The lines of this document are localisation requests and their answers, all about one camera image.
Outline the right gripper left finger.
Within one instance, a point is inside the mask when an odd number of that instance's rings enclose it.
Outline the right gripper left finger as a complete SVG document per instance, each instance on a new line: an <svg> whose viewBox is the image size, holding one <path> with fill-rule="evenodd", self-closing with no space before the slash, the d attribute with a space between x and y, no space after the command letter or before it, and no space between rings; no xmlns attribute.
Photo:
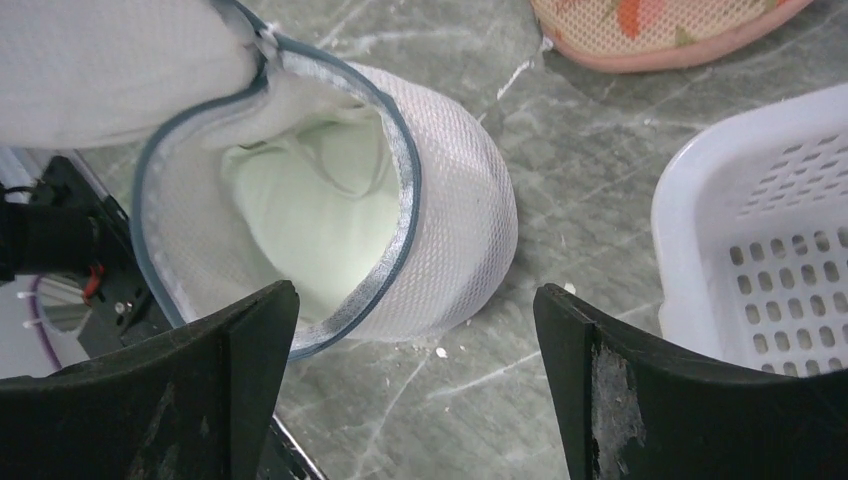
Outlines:
<svg viewBox="0 0 848 480"><path fill-rule="evenodd" d="M5 479L257 479L299 297L279 281L43 378L1 383Z"/></svg>

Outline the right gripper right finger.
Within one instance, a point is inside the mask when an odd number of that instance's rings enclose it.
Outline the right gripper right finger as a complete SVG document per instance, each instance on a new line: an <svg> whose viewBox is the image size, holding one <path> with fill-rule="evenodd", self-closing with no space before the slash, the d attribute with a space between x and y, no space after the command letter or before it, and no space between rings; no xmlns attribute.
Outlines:
<svg viewBox="0 0 848 480"><path fill-rule="evenodd" d="M726 363L555 284L533 313L573 479L843 479L847 374Z"/></svg>

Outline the white mesh laundry bag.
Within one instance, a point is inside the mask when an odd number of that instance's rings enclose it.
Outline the white mesh laundry bag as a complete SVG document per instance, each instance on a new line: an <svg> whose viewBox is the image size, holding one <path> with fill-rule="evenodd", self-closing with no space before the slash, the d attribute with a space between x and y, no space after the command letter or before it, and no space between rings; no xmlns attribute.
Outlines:
<svg viewBox="0 0 848 480"><path fill-rule="evenodd" d="M335 313L301 318L290 356L341 339L436 336L503 281L517 211L503 158L461 105L285 36L237 1L5 1L1 142L144 142L129 218L140 271L181 326L279 279L221 178L225 153L321 114L380 114L397 175L394 236Z"/></svg>

